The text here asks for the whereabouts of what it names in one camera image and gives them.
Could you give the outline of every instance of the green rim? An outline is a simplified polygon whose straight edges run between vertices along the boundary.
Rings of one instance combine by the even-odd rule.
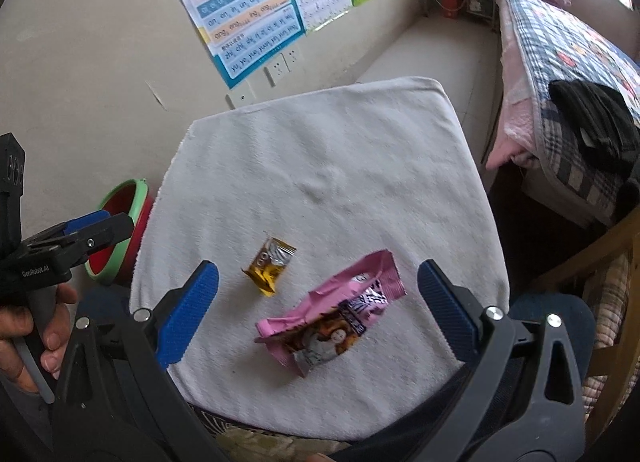
[[[133,220],[134,225],[136,225],[140,217],[140,211],[142,211],[142,206],[145,203],[146,195],[149,191],[149,187],[146,185],[145,179],[125,180],[122,184],[117,185],[111,191],[109,191],[107,196],[105,196],[102,199],[102,201],[98,205],[98,210],[103,209],[106,203],[109,201],[109,199],[117,191],[129,185],[136,186],[136,192],[133,195],[131,209],[129,210],[129,216]],[[122,266],[122,262],[124,261],[125,254],[127,254],[127,248],[129,247],[130,241],[131,241],[131,238],[118,243],[113,248],[113,252],[111,252],[111,256],[109,257],[107,264],[98,273],[95,273],[92,270],[91,266],[89,265],[89,262],[86,262],[84,264],[84,267],[86,268],[86,272],[89,275],[89,277],[92,280],[97,281],[98,283],[102,283],[103,285],[110,285],[111,283],[113,283],[113,280],[116,278],[116,275],[118,274],[118,271]]]

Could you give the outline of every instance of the yellow candy wrapper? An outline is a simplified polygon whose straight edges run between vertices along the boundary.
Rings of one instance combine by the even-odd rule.
[[[242,272],[254,281],[265,296],[271,297],[276,293],[278,276],[289,265],[295,252],[295,247],[270,236],[254,257],[249,268]]]

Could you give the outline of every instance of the snack package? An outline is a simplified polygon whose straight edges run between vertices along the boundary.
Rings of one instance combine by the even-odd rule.
[[[372,252],[309,292],[283,317],[258,321],[255,342],[265,343],[280,364],[306,377],[347,351],[391,301],[405,294],[391,252]]]
[[[251,265],[243,270],[262,291],[265,296],[276,293],[276,280],[289,265],[296,248],[281,239],[269,237],[264,242]]]

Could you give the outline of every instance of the electrical outlet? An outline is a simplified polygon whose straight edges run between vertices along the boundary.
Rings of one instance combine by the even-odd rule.
[[[264,73],[269,77],[271,86],[278,84],[282,78],[289,73],[284,56],[282,54],[277,54],[276,57],[269,61],[267,66],[265,66]]]
[[[290,72],[292,72],[294,68],[300,66],[300,63],[302,63],[302,53],[300,53],[300,48],[298,48],[298,45],[291,45],[287,47],[282,55],[284,56],[284,62],[287,63],[287,68],[289,68]]]
[[[233,90],[226,95],[226,101],[231,108],[242,108],[242,106],[249,106],[255,102],[254,90],[251,89],[251,85],[248,80],[244,80],[238,84]]]

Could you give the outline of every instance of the tiled floor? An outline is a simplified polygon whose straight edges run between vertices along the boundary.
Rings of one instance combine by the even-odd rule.
[[[488,26],[435,15],[420,18],[357,82],[402,76],[438,80],[478,165],[497,109],[494,92],[496,78],[500,79],[499,61],[498,34]]]

